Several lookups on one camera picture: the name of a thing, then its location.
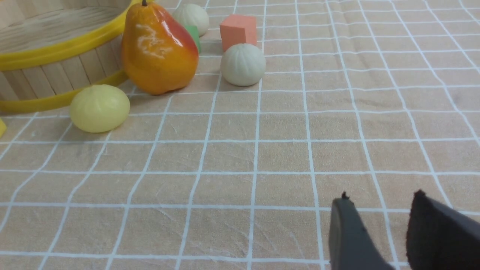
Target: yellow toy bun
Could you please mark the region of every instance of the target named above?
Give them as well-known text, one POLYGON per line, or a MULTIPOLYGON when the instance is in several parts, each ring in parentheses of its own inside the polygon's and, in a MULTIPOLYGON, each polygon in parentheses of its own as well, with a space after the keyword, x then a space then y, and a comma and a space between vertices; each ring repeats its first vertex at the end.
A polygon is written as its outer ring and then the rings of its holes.
POLYGON ((78 93, 70 104, 70 118, 79 129, 101 133, 120 126, 128 117, 130 101, 120 89, 94 85, 78 93))

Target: wooden basket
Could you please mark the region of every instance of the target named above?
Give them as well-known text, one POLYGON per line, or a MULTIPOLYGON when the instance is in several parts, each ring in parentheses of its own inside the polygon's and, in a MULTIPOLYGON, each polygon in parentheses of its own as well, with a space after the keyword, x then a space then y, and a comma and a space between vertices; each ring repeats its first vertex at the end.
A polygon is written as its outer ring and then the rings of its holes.
POLYGON ((82 88, 127 79, 128 8, 141 0, 0 0, 0 111, 68 106, 82 88))

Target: fabric surface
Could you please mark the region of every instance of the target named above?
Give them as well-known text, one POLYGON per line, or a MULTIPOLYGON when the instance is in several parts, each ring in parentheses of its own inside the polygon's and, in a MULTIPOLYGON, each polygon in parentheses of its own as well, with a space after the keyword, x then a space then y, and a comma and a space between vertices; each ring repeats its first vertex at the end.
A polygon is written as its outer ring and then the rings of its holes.
POLYGON ((211 26, 185 89, 124 83, 101 135, 2 116, 0 269, 327 270, 343 191, 397 270, 414 191, 480 220, 480 1, 187 2, 211 26), (248 88, 219 76, 231 13, 267 59, 248 88))

